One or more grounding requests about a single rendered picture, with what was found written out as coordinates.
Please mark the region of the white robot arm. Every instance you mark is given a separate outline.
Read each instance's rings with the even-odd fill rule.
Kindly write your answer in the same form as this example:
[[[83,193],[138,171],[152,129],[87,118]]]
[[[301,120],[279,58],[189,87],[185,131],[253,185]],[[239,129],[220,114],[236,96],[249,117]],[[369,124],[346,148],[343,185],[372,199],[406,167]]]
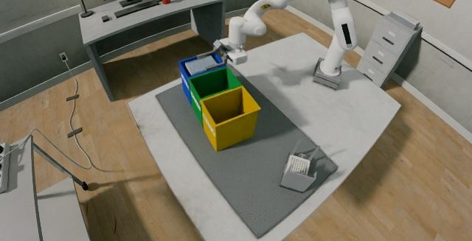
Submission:
[[[229,22],[229,45],[216,40],[213,44],[225,52],[233,49],[244,49],[246,36],[259,37],[266,33],[266,25],[261,16],[269,10],[285,9],[293,0],[259,0],[246,12],[244,17],[234,17]],[[347,0],[328,0],[332,13],[335,32],[326,58],[319,65],[323,73],[336,77],[340,73],[339,66],[347,51],[352,51],[358,44],[353,15]],[[337,36],[337,37],[336,37]],[[230,48],[231,47],[231,48]]]

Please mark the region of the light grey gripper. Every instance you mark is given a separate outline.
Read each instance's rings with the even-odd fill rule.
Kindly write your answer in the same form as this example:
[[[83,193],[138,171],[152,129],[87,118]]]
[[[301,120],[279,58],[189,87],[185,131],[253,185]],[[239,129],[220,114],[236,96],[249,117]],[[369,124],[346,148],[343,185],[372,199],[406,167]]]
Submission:
[[[220,39],[219,41],[221,43],[223,43],[224,45],[227,45],[228,44],[228,39],[229,38],[224,38],[224,39]],[[233,50],[226,50],[225,52],[222,52],[219,49],[217,49],[216,46],[214,46],[213,51],[197,55],[197,58],[200,59],[200,58],[203,58],[203,57],[207,57],[207,55],[214,54],[216,52],[221,52],[221,54],[223,55],[223,57],[222,57],[223,62],[219,63],[219,64],[216,64],[216,65],[214,64],[214,65],[211,65],[211,66],[207,66],[207,67],[205,67],[205,71],[213,70],[213,69],[216,69],[219,66],[226,65],[228,59],[230,60],[230,62],[232,64],[239,65],[241,63],[245,63],[247,61],[247,57],[248,57],[248,54],[243,49],[233,49]]]

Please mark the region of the blue storage bin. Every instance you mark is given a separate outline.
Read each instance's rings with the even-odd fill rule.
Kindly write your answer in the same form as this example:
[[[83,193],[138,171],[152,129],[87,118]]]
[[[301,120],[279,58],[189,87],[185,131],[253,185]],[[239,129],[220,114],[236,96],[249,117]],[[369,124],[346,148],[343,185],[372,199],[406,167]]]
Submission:
[[[217,53],[214,53],[211,55],[215,61],[217,63],[222,63],[223,61],[221,60],[221,58],[218,56]],[[206,71],[206,72],[203,72],[203,73],[200,73],[200,74],[196,74],[196,75],[193,75],[191,76],[191,74],[188,72],[187,70],[187,67],[185,66],[185,63],[187,62],[190,62],[192,60],[197,60],[197,56],[195,57],[191,57],[191,58],[187,58],[185,60],[181,60],[181,61],[178,61],[178,64],[180,65],[180,70],[181,70],[181,80],[182,80],[182,85],[183,85],[183,90],[184,90],[184,93],[186,94],[187,96],[187,99],[189,100],[191,106],[192,106],[192,100],[191,100],[191,95],[190,95],[190,84],[188,82],[187,79],[191,78],[191,77],[195,77],[195,76],[198,76],[200,74],[205,74],[207,72],[210,72],[210,71],[214,71],[214,70],[217,70],[217,69],[222,69],[224,67],[227,67],[227,65],[224,65],[224,66],[219,66],[220,68],[216,68],[216,69],[213,69],[213,70],[209,70],[209,71]]]

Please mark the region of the green returns bin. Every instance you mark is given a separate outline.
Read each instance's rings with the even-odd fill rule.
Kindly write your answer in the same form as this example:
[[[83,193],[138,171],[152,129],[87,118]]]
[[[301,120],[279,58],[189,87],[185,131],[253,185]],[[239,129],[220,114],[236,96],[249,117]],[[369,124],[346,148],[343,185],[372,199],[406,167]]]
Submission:
[[[228,67],[200,74],[187,80],[190,84],[192,109],[202,127],[204,127],[204,123],[200,100],[242,86]]]

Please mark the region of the yellow recycle bin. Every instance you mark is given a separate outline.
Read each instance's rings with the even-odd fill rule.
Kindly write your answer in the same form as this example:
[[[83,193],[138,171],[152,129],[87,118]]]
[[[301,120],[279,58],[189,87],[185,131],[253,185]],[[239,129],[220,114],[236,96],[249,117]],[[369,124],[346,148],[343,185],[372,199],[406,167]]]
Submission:
[[[216,152],[254,135],[261,108],[243,86],[202,99],[200,103],[204,131]]]

